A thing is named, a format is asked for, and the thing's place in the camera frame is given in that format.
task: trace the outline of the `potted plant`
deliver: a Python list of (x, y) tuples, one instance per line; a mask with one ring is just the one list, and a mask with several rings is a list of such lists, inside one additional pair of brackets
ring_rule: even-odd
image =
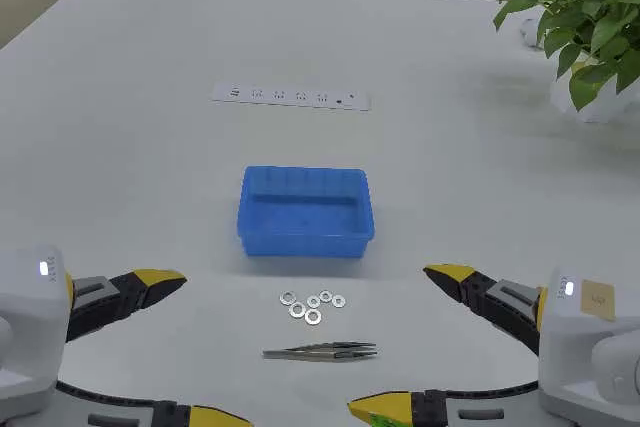
[(551, 100), (584, 121), (608, 121), (635, 98), (640, 77), (640, 0), (508, 0), (494, 19), (534, 6), (538, 44), (559, 51)]

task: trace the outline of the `white pot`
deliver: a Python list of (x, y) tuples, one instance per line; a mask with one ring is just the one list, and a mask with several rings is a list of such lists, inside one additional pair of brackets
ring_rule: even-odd
[(609, 122), (617, 115), (620, 115), (635, 100), (640, 91), (639, 79), (616, 95), (616, 80), (618, 76), (614, 75), (602, 86), (598, 96), (578, 112), (569, 93), (571, 75), (572, 72), (569, 69), (562, 77), (551, 84), (551, 103), (560, 111), (582, 122)]

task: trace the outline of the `label sticker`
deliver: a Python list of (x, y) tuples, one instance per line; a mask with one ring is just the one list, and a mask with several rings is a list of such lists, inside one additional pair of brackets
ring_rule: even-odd
[(616, 320), (616, 294), (613, 285), (582, 281), (580, 310), (603, 320)]
[(371, 414), (371, 427), (411, 427), (411, 425), (391, 420), (382, 415)]

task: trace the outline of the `white robot body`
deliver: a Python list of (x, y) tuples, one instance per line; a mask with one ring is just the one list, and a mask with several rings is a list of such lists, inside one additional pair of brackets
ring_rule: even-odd
[(640, 425), (640, 299), (612, 286), (594, 294), (585, 282), (556, 271), (549, 285), (540, 332), (542, 405), (576, 422), (601, 414), (610, 426)]
[(42, 409), (58, 378), (71, 299), (60, 252), (0, 254), (0, 423)]

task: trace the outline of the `robotic arm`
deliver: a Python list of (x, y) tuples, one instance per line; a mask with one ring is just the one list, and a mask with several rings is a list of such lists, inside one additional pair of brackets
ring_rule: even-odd
[(376, 427), (640, 426), (640, 301), (557, 271), (548, 288), (458, 265), (425, 269), (449, 297), (539, 353), (539, 382), (497, 391), (390, 392), (354, 400)]
[(180, 288), (174, 271), (72, 280), (62, 255), (38, 247), (0, 256), (0, 425), (6, 427), (250, 427), (211, 407), (95, 394), (57, 380), (65, 342)]

